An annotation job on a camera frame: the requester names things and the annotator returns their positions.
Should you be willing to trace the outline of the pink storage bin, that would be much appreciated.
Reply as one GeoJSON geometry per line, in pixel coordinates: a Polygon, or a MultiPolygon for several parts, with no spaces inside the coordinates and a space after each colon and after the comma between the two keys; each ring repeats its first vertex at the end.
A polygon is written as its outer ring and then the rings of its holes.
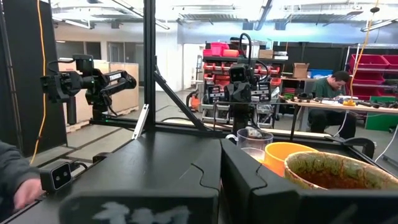
{"type": "Polygon", "coordinates": [[[229,50],[229,45],[224,42],[211,42],[210,50],[213,57],[222,57],[224,50],[229,50]]]}

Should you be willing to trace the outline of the blue-green glazed ceramic mug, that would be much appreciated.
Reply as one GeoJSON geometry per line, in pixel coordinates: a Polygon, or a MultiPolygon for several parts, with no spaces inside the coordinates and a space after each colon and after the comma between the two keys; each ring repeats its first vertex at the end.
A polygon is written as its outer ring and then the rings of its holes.
{"type": "Polygon", "coordinates": [[[398,178],[350,157],[296,152],[284,162],[284,177],[303,189],[398,190],[398,178]]]}

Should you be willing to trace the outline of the person's hand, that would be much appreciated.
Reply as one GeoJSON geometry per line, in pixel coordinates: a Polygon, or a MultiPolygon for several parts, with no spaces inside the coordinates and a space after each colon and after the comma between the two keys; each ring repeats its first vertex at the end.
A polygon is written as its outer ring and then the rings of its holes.
{"type": "Polygon", "coordinates": [[[34,202],[44,191],[40,179],[28,179],[24,181],[14,194],[14,209],[20,210],[34,202]]]}

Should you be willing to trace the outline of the blue storage bin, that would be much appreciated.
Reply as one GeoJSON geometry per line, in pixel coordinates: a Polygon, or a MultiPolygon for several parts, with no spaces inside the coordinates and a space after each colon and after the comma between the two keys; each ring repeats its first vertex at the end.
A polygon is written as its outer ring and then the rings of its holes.
{"type": "Polygon", "coordinates": [[[333,70],[324,70],[324,69],[309,69],[308,72],[310,78],[313,79],[328,77],[333,74],[333,70]]]}

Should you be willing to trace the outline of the silver metal bracket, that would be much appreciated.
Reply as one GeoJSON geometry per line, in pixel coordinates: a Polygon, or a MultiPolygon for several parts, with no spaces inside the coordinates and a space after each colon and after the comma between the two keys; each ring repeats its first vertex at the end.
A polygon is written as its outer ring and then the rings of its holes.
{"type": "Polygon", "coordinates": [[[142,130],[144,129],[148,112],[149,112],[149,104],[144,104],[144,106],[141,109],[139,119],[137,120],[136,127],[134,128],[134,132],[131,138],[132,140],[136,140],[142,134],[142,130]]]}

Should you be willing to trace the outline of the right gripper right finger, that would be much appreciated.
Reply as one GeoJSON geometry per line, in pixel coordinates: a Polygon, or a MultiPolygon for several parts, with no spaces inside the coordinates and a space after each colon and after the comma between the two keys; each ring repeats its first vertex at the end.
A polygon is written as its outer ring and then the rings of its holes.
{"type": "Polygon", "coordinates": [[[233,224],[398,224],[398,191],[305,190],[221,140],[233,224]]]}

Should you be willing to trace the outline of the red storage bin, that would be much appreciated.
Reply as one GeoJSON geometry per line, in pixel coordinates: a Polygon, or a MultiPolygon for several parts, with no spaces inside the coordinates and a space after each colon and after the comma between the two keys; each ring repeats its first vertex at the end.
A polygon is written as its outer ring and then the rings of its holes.
{"type": "Polygon", "coordinates": [[[362,54],[359,55],[351,54],[349,56],[349,67],[354,69],[358,68],[374,68],[374,69],[385,69],[389,66],[388,62],[382,55],[375,54],[362,54]]]}
{"type": "Polygon", "coordinates": [[[388,63],[388,69],[398,70],[398,55],[382,55],[388,63]]]}
{"type": "Polygon", "coordinates": [[[381,85],[385,82],[382,73],[377,72],[356,72],[353,83],[356,84],[369,84],[381,85]]]}

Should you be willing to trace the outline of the black board panel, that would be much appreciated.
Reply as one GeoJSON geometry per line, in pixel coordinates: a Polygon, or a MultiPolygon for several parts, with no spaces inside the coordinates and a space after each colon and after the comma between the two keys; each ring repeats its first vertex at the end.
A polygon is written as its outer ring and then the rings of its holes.
{"type": "Polygon", "coordinates": [[[57,59],[51,6],[41,0],[3,0],[4,18],[25,156],[67,143],[63,105],[46,101],[42,126],[43,64],[57,59]]]}

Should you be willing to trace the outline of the black upright frame post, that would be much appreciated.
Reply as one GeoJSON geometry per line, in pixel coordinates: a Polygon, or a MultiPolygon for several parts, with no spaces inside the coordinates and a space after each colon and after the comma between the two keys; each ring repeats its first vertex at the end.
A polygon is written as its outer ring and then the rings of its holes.
{"type": "Polygon", "coordinates": [[[144,103],[149,105],[146,131],[155,128],[155,64],[155,0],[144,0],[144,103]]]}

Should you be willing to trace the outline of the clear plastic cup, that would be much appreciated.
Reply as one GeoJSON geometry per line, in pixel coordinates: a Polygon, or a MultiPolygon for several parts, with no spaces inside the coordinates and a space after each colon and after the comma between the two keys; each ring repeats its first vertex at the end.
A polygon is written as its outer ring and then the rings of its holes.
{"type": "Polygon", "coordinates": [[[267,131],[254,128],[243,128],[236,131],[236,134],[229,134],[226,139],[234,141],[236,145],[260,163],[265,159],[265,148],[273,142],[274,135],[267,131]]]}

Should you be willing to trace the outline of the orange plastic cup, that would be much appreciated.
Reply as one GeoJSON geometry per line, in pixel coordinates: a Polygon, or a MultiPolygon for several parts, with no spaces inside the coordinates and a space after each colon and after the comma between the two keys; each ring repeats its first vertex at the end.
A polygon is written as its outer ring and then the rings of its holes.
{"type": "Polygon", "coordinates": [[[302,144],[273,142],[265,147],[263,164],[277,175],[283,177],[285,159],[296,152],[317,152],[317,150],[302,144]]]}

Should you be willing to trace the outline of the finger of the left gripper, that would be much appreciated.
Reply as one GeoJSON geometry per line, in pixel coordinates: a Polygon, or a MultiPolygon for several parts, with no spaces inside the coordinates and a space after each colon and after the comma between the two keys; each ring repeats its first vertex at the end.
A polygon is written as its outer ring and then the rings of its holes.
{"type": "Polygon", "coordinates": [[[207,98],[209,103],[217,101],[230,102],[233,93],[233,85],[226,86],[213,85],[207,88],[207,98]]]}
{"type": "Polygon", "coordinates": [[[256,103],[270,102],[271,100],[271,83],[258,82],[251,91],[251,100],[256,103]]]}

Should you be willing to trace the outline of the person's arm grey sleeve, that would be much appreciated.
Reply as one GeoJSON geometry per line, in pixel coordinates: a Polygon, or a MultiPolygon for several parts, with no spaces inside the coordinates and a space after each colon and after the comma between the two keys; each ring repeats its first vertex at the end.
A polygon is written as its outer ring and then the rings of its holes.
{"type": "Polygon", "coordinates": [[[29,164],[17,147],[0,141],[0,220],[15,211],[14,194],[28,179],[40,179],[39,170],[29,164]]]}

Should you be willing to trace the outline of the black diagonal frame strut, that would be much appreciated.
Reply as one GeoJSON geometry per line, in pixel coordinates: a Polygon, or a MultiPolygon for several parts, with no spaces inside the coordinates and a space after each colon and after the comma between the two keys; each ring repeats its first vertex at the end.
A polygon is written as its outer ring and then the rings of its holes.
{"type": "Polygon", "coordinates": [[[200,131],[208,131],[208,128],[200,121],[190,110],[190,108],[178,97],[178,95],[168,86],[166,80],[160,74],[158,67],[154,72],[154,79],[157,84],[166,92],[170,99],[178,106],[183,114],[193,123],[193,125],[200,131]]]}

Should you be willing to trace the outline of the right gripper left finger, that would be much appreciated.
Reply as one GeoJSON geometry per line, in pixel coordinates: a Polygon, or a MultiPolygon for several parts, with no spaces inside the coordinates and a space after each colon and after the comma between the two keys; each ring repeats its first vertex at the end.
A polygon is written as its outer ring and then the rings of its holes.
{"type": "Polygon", "coordinates": [[[81,192],[60,224],[218,224],[221,145],[203,152],[169,188],[81,192]]]}

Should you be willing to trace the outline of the shelf rack with red bins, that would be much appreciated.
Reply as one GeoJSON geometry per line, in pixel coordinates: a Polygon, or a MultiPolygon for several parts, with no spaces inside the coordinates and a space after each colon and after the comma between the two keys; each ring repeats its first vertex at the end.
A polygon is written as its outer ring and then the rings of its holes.
{"type": "MultiPolygon", "coordinates": [[[[256,127],[260,128],[273,128],[275,119],[277,118],[276,109],[274,103],[277,101],[276,93],[272,89],[275,85],[275,81],[282,75],[282,69],[286,63],[285,60],[281,59],[264,59],[255,58],[267,67],[262,67],[261,64],[255,65],[256,75],[262,77],[266,74],[266,70],[270,73],[271,83],[271,100],[270,102],[258,103],[256,105],[256,112],[254,113],[254,119],[257,124],[256,127]]],[[[237,57],[205,57],[203,59],[204,69],[204,84],[203,96],[201,98],[200,109],[203,112],[202,121],[212,122],[216,124],[233,124],[233,118],[228,113],[228,107],[225,105],[219,105],[217,109],[214,109],[214,105],[208,102],[207,88],[214,84],[225,85],[229,82],[227,77],[227,69],[232,63],[236,63],[237,57]]]]}

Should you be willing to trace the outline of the green box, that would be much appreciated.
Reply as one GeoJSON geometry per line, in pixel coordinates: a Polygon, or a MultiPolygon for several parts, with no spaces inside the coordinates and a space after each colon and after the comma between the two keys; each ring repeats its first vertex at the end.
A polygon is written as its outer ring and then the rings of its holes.
{"type": "MultiPolygon", "coordinates": [[[[395,102],[396,99],[392,96],[372,96],[371,102],[375,103],[390,103],[395,102]]],[[[390,131],[398,125],[398,115],[394,114],[380,114],[368,113],[366,119],[365,129],[376,131],[390,131]]]]}

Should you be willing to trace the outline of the open cardboard box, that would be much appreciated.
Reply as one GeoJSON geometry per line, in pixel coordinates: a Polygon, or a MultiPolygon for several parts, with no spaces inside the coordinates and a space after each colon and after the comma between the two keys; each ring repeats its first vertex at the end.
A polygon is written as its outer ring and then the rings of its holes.
{"type": "Polygon", "coordinates": [[[307,78],[307,71],[309,63],[294,63],[293,77],[294,78],[307,78]]]}

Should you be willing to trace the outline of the black frame base rail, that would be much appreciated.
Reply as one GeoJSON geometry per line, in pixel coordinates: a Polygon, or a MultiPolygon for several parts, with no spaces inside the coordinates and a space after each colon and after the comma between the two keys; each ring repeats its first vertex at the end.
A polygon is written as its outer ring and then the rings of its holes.
{"type": "MultiPolygon", "coordinates": [[[[90,124],[98,124],[103,126],[114,126],[119,128],[135,128],[139,129],[138,120],[127,118],[106,118],[105,120],[90,120],[90,124]]],[[[205,129],[198,129],[191,121],[186,119],[171,118],[165,122],[156,122],[153,130],[163,131],[177,134],[190,134],[206,138],[223,138],[228,134],[232,134],[232,127],[223,124],[204,123],[205,129]]],[[[350,146],[352,140],[344,140],[338,137],[332,137],[329,134],[306,133],[292,130],[264,129],[274,135],[274,140],[282,140],[289,142],[326,142],[350,146]]]]}

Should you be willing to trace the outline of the person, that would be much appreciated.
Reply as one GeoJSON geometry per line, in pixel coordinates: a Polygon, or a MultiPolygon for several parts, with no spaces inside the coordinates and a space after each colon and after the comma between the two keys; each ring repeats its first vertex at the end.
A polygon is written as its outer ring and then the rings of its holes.
{"type": "MultiPolygon", "coordinates": [[[[330,77],[317,80],[312,91],[317,98],[335,98],[345,95],[345,85],[349,80],[348,72],[339,71],[330,77]]],[[[308,122],[310,131],[313,133],[324,133],[327,127],[340,125],[341,138],[353,138],[356,134],[356,117],[344,111],[310,108],[308,122]]]]}

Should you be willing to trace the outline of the wooden work table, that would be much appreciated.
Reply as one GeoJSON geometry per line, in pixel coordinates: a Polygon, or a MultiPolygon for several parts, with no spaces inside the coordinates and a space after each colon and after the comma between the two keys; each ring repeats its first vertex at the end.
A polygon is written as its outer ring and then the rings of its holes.
{"type": "Polygon", "coordinates": [[[377,114],[393,114],[398,115],[398,109],[396,108],[375,108],[373,106],[367,106],[366,103],[357,102],[352,105],[340,104],[337,101],[315,101],[315,100],[300,100],[298,98],[293,98],[292,100],[286,100],[288,104],[293,104],[296,107],[300,107],[299,109],[295,109],[294,116],[298,116],[299,118],[299,131],[310,130],[310,125],[308,123],[309,111],[310,108],[317,108],[320,110],[327,111],[344,111],[345,119],[342,122],[342,125],[338,132],[333,135],[334,138],[340,136],[340,132],[342,127],[345,125],[346,117],[348,113],[353,113],[354,111],[362,111],[367,113],[377,113],[377,114]]]}

